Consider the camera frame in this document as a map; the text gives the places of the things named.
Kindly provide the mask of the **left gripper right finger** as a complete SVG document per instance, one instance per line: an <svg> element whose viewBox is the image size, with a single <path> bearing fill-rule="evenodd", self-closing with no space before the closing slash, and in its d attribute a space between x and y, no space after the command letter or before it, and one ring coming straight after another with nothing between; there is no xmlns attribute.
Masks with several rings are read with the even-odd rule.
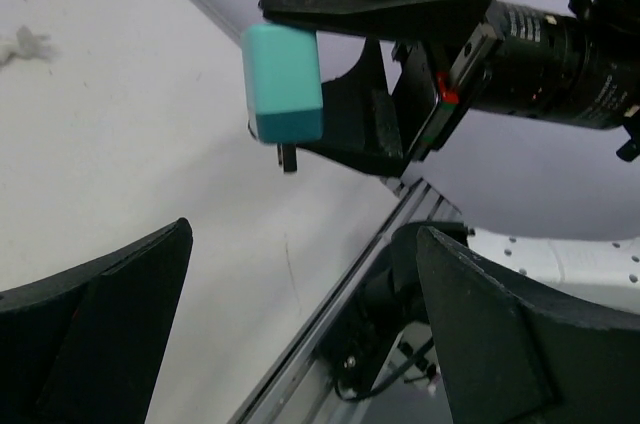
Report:
<svg viewBox="0 0 640 424"><path fill-rule="evenodd" d="M636 423L639 317L505 268L430 226L417 268L456 423Z"/></svg>

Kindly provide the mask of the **teal usb charger plug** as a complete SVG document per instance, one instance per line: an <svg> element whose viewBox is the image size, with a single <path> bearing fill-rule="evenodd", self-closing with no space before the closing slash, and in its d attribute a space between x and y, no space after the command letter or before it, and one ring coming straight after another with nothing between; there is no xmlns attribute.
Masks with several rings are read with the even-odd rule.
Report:
<svg viewBox="0 0 640 424"><path fill-rule="evenodd" d="M252 137L276 148L285 174L298 170L297 147L323 135L319 51L312 31L255 24L241 36Z"/></svg>

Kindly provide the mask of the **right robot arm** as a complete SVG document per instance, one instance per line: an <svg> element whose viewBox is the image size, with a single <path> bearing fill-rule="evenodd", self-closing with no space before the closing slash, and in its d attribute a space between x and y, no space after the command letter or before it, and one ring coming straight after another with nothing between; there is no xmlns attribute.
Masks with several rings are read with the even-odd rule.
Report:
<svg viewBox="0 0 640 424"><path fill-rule="evenodd" d="M249 128L297 169L306 150L398 179L472 110L621 128L639 157L639 0L562 15L499 0L260 0L242 58Z"/></svg>

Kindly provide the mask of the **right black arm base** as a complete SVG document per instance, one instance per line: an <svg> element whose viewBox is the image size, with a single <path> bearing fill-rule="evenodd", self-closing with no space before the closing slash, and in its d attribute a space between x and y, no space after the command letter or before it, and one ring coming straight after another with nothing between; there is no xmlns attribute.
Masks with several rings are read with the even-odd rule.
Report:
<svg viewBox="0 0 640 424"><path fill-rule="evenodd" d="M417 234L423 227L433 227L464 246L475 235L462 223L444 221L413 222L393 233L319 345L334 392L344 402L381 394L433 348L428 339L397 371L374 384L398 335L414 322L429 323L417 265Z"/></svg>

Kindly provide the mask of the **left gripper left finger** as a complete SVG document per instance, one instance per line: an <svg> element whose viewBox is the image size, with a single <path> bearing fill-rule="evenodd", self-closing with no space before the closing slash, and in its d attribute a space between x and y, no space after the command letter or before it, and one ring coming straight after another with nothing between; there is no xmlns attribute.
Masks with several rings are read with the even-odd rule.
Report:
<svg viewBox="0 0 640 424"><path fill-rule="evenodd" d="M191 225L180 218L2 291L2 422L144 422L192 246Z"/></svg>

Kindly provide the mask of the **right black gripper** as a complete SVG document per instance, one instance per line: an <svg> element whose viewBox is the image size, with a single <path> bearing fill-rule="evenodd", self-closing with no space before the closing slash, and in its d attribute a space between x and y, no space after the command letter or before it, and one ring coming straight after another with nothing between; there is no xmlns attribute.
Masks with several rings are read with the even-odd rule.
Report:
<svg viewBox="0 0 640 424"><path fill-rule="evenodd" d="M388 93L380 43L322 83L323 133L298 145L366 175L399 177L440 149L486 85L502 38L495 0L259 0L271 22L395 41L401 72Z"/></svg>

